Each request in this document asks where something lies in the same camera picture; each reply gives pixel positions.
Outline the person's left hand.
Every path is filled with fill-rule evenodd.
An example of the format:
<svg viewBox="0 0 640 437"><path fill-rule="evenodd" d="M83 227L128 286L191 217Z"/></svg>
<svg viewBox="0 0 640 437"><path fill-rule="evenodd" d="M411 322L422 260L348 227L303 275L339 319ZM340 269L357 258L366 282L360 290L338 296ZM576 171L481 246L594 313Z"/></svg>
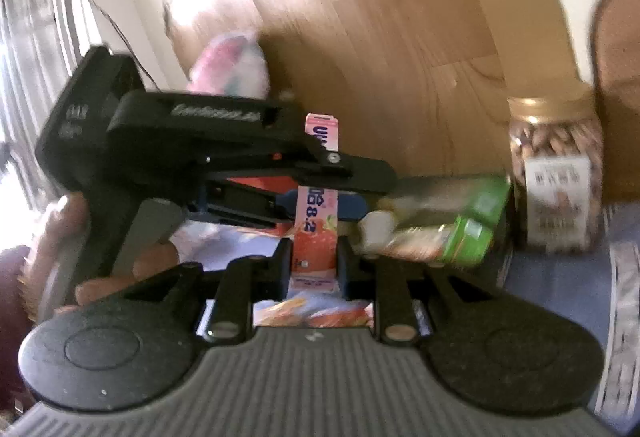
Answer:
<svg viewBox="0 0 640 437"><path fill-rule="evenodd" d="M179 263L170 237L186 219L179 206L110 189L67 194L54 205L25 271L25 301L37 323Z"/></svg>

